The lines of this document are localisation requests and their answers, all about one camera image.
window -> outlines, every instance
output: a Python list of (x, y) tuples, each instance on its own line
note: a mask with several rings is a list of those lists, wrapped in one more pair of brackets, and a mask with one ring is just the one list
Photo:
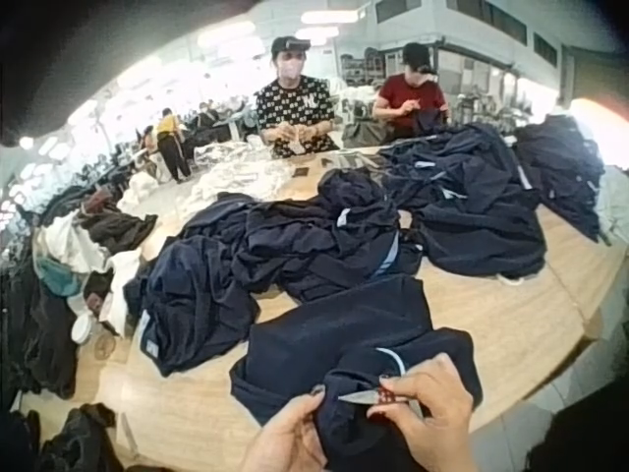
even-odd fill
[(446, 6), (508, 34), (525, 46), (528, 44), (527, 26), (486, 0), (446, 0)]
[(382, 23), (421, 6), (422, 0), (382, 0), (375, 4), (375, 19)]
[(557, 67), (557, 50), (537, 33), (534, 34), (534, 47), (535, 52), (542, 56), (546, 62)]

face mask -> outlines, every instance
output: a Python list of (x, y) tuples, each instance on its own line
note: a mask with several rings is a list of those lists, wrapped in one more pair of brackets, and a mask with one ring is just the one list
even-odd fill
[(277, 72), (283, 79), (295, 80), (302, 74), (304, 61), (301, 59), (289, 59), (277, 62)]

black cap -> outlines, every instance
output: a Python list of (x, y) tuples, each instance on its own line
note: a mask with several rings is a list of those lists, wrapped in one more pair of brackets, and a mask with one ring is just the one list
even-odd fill
[(402, 49), (402, 61), (413, 71), (425, 74), (434, 72), (430, 65), (430, 51), (427, 46), (418, 42), (409, 42)]
[(279, 36), (273, 40), (271, 44), (271, 57), (277, 58), (277, 55), (283, 51), (302, 51), (306, 52), (311, 48), (311, 42), (307, 39), (297, 39), (295, 36)]

